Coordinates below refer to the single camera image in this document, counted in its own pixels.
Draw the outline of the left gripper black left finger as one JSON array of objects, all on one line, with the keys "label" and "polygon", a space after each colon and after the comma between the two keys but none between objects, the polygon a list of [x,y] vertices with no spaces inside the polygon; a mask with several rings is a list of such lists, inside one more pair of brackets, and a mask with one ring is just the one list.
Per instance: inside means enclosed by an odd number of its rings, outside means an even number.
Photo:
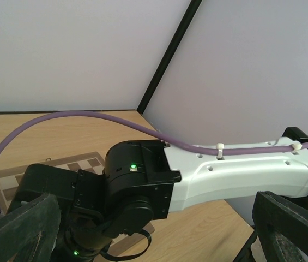
[{"label": "left gripper black left finger", "polygon": [[54,195],[42,195],[0,218],[0,261],[49,261],[60,221]]}]

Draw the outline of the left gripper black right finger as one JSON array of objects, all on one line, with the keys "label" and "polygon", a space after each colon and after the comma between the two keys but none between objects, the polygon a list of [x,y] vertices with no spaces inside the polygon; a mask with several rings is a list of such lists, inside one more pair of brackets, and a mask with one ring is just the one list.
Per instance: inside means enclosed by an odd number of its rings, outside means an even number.
[{"label": "left gripper black right finger", "polygon": [[308,256],[308,210],[272,192],[258,192],[252,218],[267,261]]}]

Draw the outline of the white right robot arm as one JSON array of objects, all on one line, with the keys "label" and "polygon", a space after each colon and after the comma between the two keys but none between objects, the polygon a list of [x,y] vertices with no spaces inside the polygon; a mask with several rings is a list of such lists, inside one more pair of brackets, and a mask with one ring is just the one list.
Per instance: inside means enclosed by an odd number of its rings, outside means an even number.
[{"label": "white right robot arm", "polygon": [[160,140],[120,142],[109,149],[100,174],[85,168],[30,165],[8,208],[14,211],[44,194],[57,198],[61,223],[51,261],[91,261],[108,252],[119,235],[150,238],[145,226],[170,212],[221,199],[270,191],[308,210],[308,135],[297,127],[241,154],[217,146],[185,151]]}]

